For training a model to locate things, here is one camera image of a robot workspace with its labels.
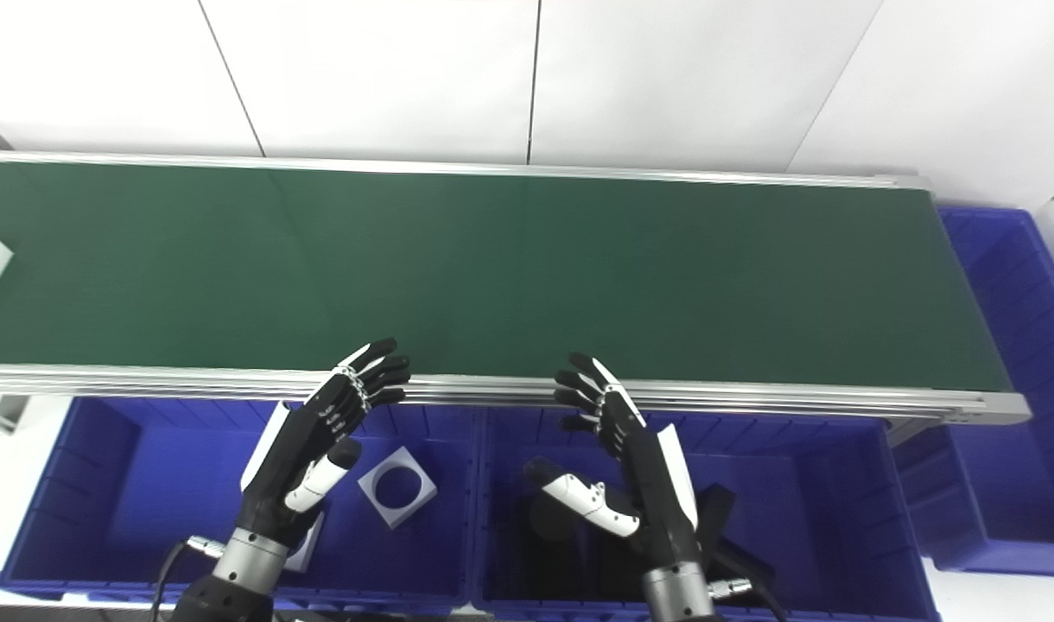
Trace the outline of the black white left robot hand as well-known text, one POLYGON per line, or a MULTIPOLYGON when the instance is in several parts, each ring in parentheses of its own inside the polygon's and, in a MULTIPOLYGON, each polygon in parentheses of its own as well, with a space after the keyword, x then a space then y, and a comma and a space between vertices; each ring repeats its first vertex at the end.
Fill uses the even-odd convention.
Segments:
POLYGON ((386 338, 365 344, 341 359, 295 409, 286 409, 281 426, 243 488, 235 527, 240 534, 274 541, 294 549, 316 523, 323 492, 302 492, 316 468, 330 465, 345 475, 362 454, 351 438, 373 409, 399 404, 411 378, 411 361, 397 354, 399 344, 386 338))

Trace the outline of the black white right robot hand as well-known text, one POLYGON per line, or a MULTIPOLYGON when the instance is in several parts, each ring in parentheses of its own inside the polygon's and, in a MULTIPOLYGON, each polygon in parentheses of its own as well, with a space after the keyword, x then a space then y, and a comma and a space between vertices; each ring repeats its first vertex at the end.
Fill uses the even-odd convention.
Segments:
POLYGON ((620 465, 623 488, 563 469, 548 458, 524 465, 524 477, 546 495, 607 534, 629 540, 645 571, 678 571, 702 559, 698 516, 680 452, 666 448, 629 391, 600 359, 574 352, 571 369, 555 374, 554 399, 578 414, 562 417, 569 432, 593 435, 620 465))

